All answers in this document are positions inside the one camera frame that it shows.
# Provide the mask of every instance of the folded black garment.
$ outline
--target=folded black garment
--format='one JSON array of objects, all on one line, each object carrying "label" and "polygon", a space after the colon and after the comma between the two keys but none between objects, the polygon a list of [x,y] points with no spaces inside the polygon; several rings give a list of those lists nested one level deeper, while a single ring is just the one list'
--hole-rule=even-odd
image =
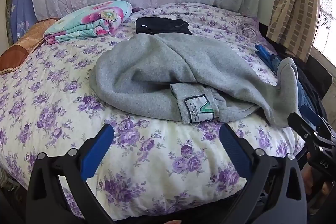
[{"label": "folded black garment", "polygon": [[182,19],[169,19],[161,17],[142,17],[136,20],[136,33],[158,34],[167,32],[178,32],[193,35],[189,24]]}]

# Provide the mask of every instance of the silver screw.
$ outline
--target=silver screw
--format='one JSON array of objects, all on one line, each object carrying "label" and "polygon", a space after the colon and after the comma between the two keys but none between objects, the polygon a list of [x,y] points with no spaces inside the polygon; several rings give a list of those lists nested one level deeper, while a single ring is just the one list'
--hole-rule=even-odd
[{"label": "silver screw", "polygon": [[70,156],[74,156],[74,155],[76,155],[76,154],[77,154],[77,149],[76,149],[76,148],[72,148],[72,149],[70,149],[70,150],[68,151],[68,154],[69,154]]},{"label": "silver screw", "polygon": [[42,160],[43,158],[45,157],[45,153],[39,153],[38,155],[37,155],[37,158],[39,159],[39,160]]},{"label": "silver screw", "polygon": [[262,149],[260,149],[260,148],[256,149],[256,150],[255,150],[255,153],[256,153],[258,156],[263,156],[263,155],[265,155],[265,151],[262,150]]},{"label": "silver screw", "polygon": [[292,153],[288,153],[288,154],[287,154],[287,157],[288,157],[290,160],[295,159],[295,156],[294,156]]}]

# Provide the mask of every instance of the floral bedsheet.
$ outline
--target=floral bedsheet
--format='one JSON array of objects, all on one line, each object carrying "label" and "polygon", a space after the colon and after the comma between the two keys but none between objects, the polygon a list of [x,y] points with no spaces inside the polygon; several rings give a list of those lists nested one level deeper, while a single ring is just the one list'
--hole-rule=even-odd
[{"label": "floral bedsheet", "polygon": [[[189,125],[130,115],[101,102],[90,90],[88,75],[97,58],[129,39],[136,19],[145,16],[189,22],[194,35],[229,44],[262,80],[275,85],[275,76],[254,54],[256,43],[272,51],[257,20],[207,5],[150,8],[132,14],[113,35],[42,45],[20,70],[0,76],[0,163],[21,185],[28,187],[39,152],[63,155],[109,123],[114,143],[87,183],[114,220],[172,213],[242,189],[246,181],[218,138],[220,122]],[[256,113],[230,126],[269,155],[296,154],[304,145],[290,128],[272,128]],[[62,185],[80,216],[65,179]]]}]

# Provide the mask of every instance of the brown fabric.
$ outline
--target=brown fabric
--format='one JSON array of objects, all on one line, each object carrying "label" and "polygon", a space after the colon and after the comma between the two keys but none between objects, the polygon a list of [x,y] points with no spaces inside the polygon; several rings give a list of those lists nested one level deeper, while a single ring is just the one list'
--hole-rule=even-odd
[{"label": "brown fabric", "polygon": [[17,43],[0,57],[0,75],[16,71],[43,42],[44,32],[58,19],[47,19],[34,24]]},{"label": "brown fabric", "polygon": [[314,41],[320,0],[275,0],[267,37],[307,61]]}]

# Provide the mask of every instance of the blue gripper pad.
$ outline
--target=blue gripper pad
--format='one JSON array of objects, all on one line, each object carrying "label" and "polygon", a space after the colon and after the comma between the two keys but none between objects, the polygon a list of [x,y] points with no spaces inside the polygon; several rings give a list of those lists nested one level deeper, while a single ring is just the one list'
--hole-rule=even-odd
[{"label": "blue gripper pad", "polygon": [[95,143],[82,159],[81,178],[83,181],[86,181],[88,178],[92,178],[95,175],[99,164],[113,142],[113,138],[113,126],[105,124],[94,138]]},{"label": "blue gripper pad", "polygon": [[252,163],[237,139],[234,131],[228,129],[225,124],[220,127],[219,140],[235,166],[238,175],[249,180],[252,176]]},{"label": "blue gripper pad", "polygon": [[306,117],[309,121],[311,121],[314,126],[318,127],[322,124],[322,119],[308,106],[302,105],[300,107],[300,113],[302,116]]}]

